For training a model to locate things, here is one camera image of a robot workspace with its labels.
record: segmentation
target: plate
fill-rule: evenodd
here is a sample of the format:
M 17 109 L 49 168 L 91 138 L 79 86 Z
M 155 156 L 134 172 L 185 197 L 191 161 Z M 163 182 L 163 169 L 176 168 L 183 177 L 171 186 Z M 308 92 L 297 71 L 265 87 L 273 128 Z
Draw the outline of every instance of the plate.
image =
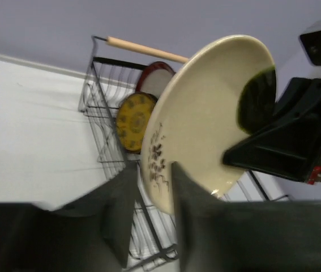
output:
M 171 79 L 154 107 L 141 151 L 144 187 L 161 211 L 173 213 L 171 162 L 217 197 L 241 177 L 244 170 L 221 164 L 221 157 L 248 136 L 237 117 L 245 86 L 274 68 L 262 42 L 236 35 L 204 47 Z
M 176 72 L 165 62 L 156 61 L 141 73 L 135 92 L 146 92 L 159 98 Z
M 136 92 L 124 99 L 116 116 L 116 128 L 122 146 L 130 153 L 140 153 L 150 115 L 156 99 Z

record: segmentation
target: dish rack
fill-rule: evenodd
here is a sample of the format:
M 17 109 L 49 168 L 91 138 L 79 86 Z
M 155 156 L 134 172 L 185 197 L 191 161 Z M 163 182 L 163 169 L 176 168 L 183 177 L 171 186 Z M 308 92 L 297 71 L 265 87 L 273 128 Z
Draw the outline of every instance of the dish rack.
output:
M 115 117 L 120 103 L 135 91 L 136 81 L 146 65 L 119 61 L 97 56 L 98 42 L 106 39 L 92 36 L 93 49 L 86 72 L 78 110 L 88 117 L 106 181 L 113 179 L 128 163 L 138 164 L 139 195 L 135 202 L 132 223 L 129 261 L 126 271 L 142 267 L 151 271 L 178 258 L 175 220 L 158 211 L 144 192 L 140 157 L 127 154 L 120 144 Z M 265 201 L 288 199 L 284 195 L 270 199 L 256 176 L 248 172 L 254 185 Z M 237 182 L 245 198 L 250 201 L 247 190 Z M 227 194 L 222 197 L 229 201 Z

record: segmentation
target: yellow plate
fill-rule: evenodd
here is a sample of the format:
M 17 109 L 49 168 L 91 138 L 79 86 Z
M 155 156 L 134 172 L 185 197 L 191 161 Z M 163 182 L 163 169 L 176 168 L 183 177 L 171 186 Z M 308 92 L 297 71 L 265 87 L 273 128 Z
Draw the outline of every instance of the yellow plate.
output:
M 155 106 L 156 99 L 143 92 L 128 96 L 116 117 L 117 133 L 122 146 L 131 153 L 142 149 L 145 129 Z

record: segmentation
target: wall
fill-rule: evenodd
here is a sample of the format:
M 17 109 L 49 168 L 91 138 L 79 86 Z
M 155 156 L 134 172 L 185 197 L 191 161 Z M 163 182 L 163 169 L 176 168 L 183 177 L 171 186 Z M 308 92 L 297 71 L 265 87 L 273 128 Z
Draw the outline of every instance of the wall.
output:
M 0 54 L 85 71 L 91 35 L 190 57 L 215 39 L 247 34 L 261 39 L 281 67 L 297 51 L 297 35 L 315 19 L 321 19 L 320 0 L 0 0 Z M 154 60 L 103 43 L 100 53 Z
M 321 67 L 312 66 L 301 47 L 299 51 L 278 71 L 280 96 L 292 77 L 321 78 Z M 280 186 L 298 199 L 321 199 L 321 184 L 314 186 L 278 178 Z

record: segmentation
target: wire dish rack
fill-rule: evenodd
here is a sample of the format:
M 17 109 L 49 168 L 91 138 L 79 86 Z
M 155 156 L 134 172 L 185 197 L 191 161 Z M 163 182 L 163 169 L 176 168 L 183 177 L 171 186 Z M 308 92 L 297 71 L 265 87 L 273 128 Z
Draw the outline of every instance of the wire dish rack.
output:
M 86 72 L 78 110 L 89 119 L 106 181 L 113 179 L 129 162 L 137 162 L 139 155 L 127 154 L 121 146 L 115 117 L 120 103 L 135 90 L 145 65 L 113 60 L 97 56 L 98 41 L 105 39 L 93 36 L 93 49 Z M 248 172 L 261 199 L 285 200 L 288 195 L 270 199 L 257 177 Z M 246 201 L 252 201 L 245 186 L 238 181 L 236 186 L 245 195 Z M 129 261 L 126 271 L 142 267 L 151 271 L 178 258 L 174 218 L 158 211 L 146 196 L 138 167 L 139 196 L 135 203 L 132 223 Z M 231 201 L 225 194 L 222 199 Z

